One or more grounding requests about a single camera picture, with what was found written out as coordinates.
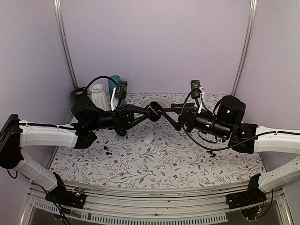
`table surface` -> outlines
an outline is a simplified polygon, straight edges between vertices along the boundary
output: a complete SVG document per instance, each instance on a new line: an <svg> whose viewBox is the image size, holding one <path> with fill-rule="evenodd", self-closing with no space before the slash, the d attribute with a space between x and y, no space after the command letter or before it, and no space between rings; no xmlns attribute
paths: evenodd
<svg viewBox="0 0 300 225"><path fill-rule="evenodd" d="M212 110L223 95L205 95L206 106ZM127 104L141 105L149 98L167 98L183 103L186 94L127 94ZM113 130L95 131L98 139L87 149L59 147L51 171L63 180L91 185L122 188L195 188L247 181L265 171L260 156L240 154L231 149L210 157L206 150L191 141L183 131L176 131L165 119L146 120L127 131L125 137ZM143 140L154 134L146 145ZM227 143L203 142L196 131L194 138L211 148ZM106 155L104 146L112 155Z"/></svg>

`wire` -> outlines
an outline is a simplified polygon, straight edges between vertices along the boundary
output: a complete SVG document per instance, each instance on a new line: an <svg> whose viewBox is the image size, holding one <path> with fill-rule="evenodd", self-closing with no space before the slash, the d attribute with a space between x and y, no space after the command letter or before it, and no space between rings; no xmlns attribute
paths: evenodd
<svg viewBox="0 0 300 225"><path fill-rule="evenodd" d="M268 209L265 211L264 214L259 215L256 219L259 219L259 218L263 217L264 215L266 215L270 211L270 208L271 208L272 203L273 203L273 198L274 198L274 190L272 189L272 197L271 197L271 202L270 202L270 205L269 205Z"/></svg>
<svg viewBox="0 0 300 225"><path fill-rule="evenodd" d="M197 107L199 108L199 107L200 107L200 104L199 104L199 101L198 101L197 98L195 99L195 102L196 102Z"/></svg>
<svg viewBox="0 0 300 225"><path fill-rule="evenodd" d="M217 107L221 104L221 99L220 100L218 100L218 102L215 104L215 107L214 107L214 110L213 110L213 113L214 113L214 115L216 115L216 109L217 109Z"/></svg>
<svg viewBox="0 0 300 225"><path fill-rule="evenodd" d="M55 207L59 210L60 212L60 216L62 217L61 218L61 222L63 222L64 225L71 225L70 222L68 221L67 217L65 216L65 213L64 213L64 208L61 206L61 204L59 204L59 206L55 203L55 201L52 199L52 197L49 195L48 191L46 191L42 186L40 186L43 191L46 193L46 195L48 195L52 201L52 203L55 205Z"/></svg>
<svg viewBox="0 0 300 225"><path fill-rule="evenodd" d="M9 172L9 169L7 169L7 172L8 172L9 176L10 176L12 179L17 179L17 177L18 177L18 171L15 172L15 176L11 175L11 173Z"/></svg>
<svg viewBox="0 0 300 225"><path fill-rule="evenodd" d="M88 84L88 86L86 86L86 89L88 89L88 88L91 86L91 84L94 83L96 80L99 80L99 79L101 79L101 78L106 78L106 79L110 80L111 82L113 82L116 86L118 86L117 82L116 82L114 79L112 79L111 77L109 77L109 76L98 76L98 77L94 78L94 79Z"/></svg>
<svg viewBox="0 0 300 225"><path fill-rule="evenodd" d="M218 139L217 139L216 136L215 136L215 141L213 142L213 141L207 140L207 139L205 139L204 137L202 137L202 136L200 135L200 132L201 132L201 131L198 131L198 136L199 136L202 140L204 140L204 141L206 141L206 142L208 142L208 143L211 143L211 144L216 144L216 143L218 142Z"/></svg>
<svg viewBox="0 0 300 225"><path fill-rule="evenodd" d="M118 107L120 106L120 104L121 104L121 101L122 101L122 99L119 99L119 101L118 101L118 105L117 105L117 107L116 107L116 108L118 108Z"/></svg>

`black cable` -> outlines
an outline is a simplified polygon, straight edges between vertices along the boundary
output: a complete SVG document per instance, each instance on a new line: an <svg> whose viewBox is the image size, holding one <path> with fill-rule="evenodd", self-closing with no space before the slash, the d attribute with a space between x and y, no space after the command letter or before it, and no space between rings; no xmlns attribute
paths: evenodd
<svg viewBox="0 0 300 225"><path fill-rule="evenodd" d="M181 113L180 113L181 115L183 115L183 110L184 110L184 108L185 108L185 106L186 106L186 104L187 104L188 98L191 96L191 94L192 94L193 91L195 91L195 90L198 90L198 88L195 88L195 89L191 90L191 91L189 92L189 94L187 95L187 97L186 97L186 99L185 99L185 101L184 101L184 103L183 103L182 109L181 109ZM206 146L200 144L198 141L196 141L196 140L192 137L192 135L189 134L189 133L187 132L187 130L185 129L185 127L184 127L184 122L183 122L183 121L181 121L181 126L182 126L182 129L184 130L184 132L187 134L187 136L188 136L193 142L195 142L195 143L196 143L197 145L199 145L201 148L204 148L205 150L209 150L209 151L222 151L222 150L227 150L227 149L230 149L230 148L232 148L232 147L235 147L235 146L238 146L238 145L240 145L240 144L243 144L243 143L245 143L245 142L247 142L247 141L250 141L250 140L252 140L252 139L255 139L255 138L259 137L259 136L277 133L276 131L268 131L268 132L264 132L264 133L255 135L255 136L253 136L253 137L251 137L251 138L248 138L248 139L246 139L246 140L244 140L244 141L242 141L242 142L240 142L240 143L234 144L234 145L232 145L232 146L228 146L228 147L224 147L224 148L219 148L219 149L211 149L211 148L208 148L208 147L206 147ZM286 131L280 131L280 132L283 133L283 134L286 134L286 133L292 134L292 132L286 132Z"/></svg>
<svg viewBox="0 0 300 225"><path fill-rule="evenodd" d="M118 101L118 105L117 105L117 107L116 107L116 108L118 108L118 107L120 106L120 104L121 104L121 101L122 101L122 99L119 99L119 101Z"/></svg>
<svg viewBox="0 0 300 225"><path fill-rule="evenodd" d="M90 85L91 85L92 83L94 83L96 80L99 80L99 79L101 79L101 78L106 78L106 79L110 80L111 82L113 82L116 86L118 86L117 82L116 82L114 79L112 79L111 77L109 77L109 76L98 76L98 77L94 78L94 79L88 84L88 86L86 86L86 89L88 89L88 88L90 87Z"/></svg>
<svg viewBox="0 0 300 225"><path fill-rule="evenodd" d="M214 110L213 110L213 113L214 113L214 115L216 115L216 109L217 109L217 107L221 104L221 99L220 100L218 100L218 102L215 104L215 107L214 107Z"/></svg>
<svg viewBox="0 0 300 225"><path fill-rule="evenodd" d="M200 104L199 104L199 101L198 101L197 98L195 99L195 102L196 102L197 107L199 108L199 107L200 107Z"/></svg>
<svg viewBox="0 0 300 225"><path fill-rule="evenodd" d="M10 176L12 179L17 179L17 177L18 177L18 171L15 172L15 176L11 175L11 173L9 172L9 169L7 169L7 172L8 172L9 176Z"/></svg>
<svg viewBox="0 0 300 225"><path fill-rule="evenodd" d="M213 142L213 141L207 140L207 139L205 139L204 137L202 137L202 136L200 135L200 132L201 132L201 131L198 131L198 136L199 136L202 140L204 140L204 141L206 141L206 142L208 142L208 143L211 143L211 144L216 144L216 143L218 142L218 139L217 139L216 136L215 136L215 141Z"/></svg>
<svg viewBox="0 0 300 225"><path fill-rule="evenodd" d="M271 202L270 202L270 205L269 205L268 209L265 211L264 214L259 215L256 219L259 219L259 218L263 217L264 215L266 215L269 212L269 210L270 210L270 208L272 206L272 203L273 203L273 197L274 197L274 191L272 189L272 197L271 197Z"/></svg>
<svg viewBox="0 0 300 225"><path fill-rule="evenodd" d="M62 217L61 222L63 222L64 225L71 225L70 222L68 221L67 217L65 216L65 213L63 212L63 208L61 206L58 206L55 201L52 199L52 197L49 195L49 193L42 187L40 186L43 191L46 193L46 195L48 195L52 201L52 203L55 205L55 207L59 210L60 212L60 216Z"/></svg>

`black cylinder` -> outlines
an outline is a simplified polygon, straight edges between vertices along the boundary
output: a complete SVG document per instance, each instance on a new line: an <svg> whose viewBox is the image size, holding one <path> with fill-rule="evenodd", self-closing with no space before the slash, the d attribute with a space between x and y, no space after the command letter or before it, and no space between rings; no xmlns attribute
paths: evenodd
<svg viewBox="0 0 300 225"><path fill-rule="evenodd" d="M217 121L224 126L232 127L239 110L245 110L245 108L245 104L236 97L230 95L224 96L217 111Z"/></svg>
<svg viewBox="0 0 300 225"><path fill-rule="evenodd" d="M82 96L86 96L86 89L85 88L77 88L71 92L71 96L73 96L74 100L78 100Z"/></svg>
<svg viewBox="0 0 300 225"><path fill-rule="evenodd" d="M89 123L89 128L91 130L114 129L113 117L111 115L98 116Z"/></svg>

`teal cup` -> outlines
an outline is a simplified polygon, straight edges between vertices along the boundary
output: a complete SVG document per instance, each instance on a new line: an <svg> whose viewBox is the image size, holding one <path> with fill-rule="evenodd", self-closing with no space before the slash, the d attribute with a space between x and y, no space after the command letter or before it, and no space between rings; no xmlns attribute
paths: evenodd
<svg viewBox="0 0 300 225"><path fill-rule="evenodd" d="M119 83L119 81L121 80L119 75L112 75L110 76L115 82ZM116 87L116 85L112 82L112 81L108 81L108 91L109 91L109 97L110 99L112 98L113 95L113 89ZM125 99L122 99L121 101L121 105L126 105L126 101Z"/></svg>

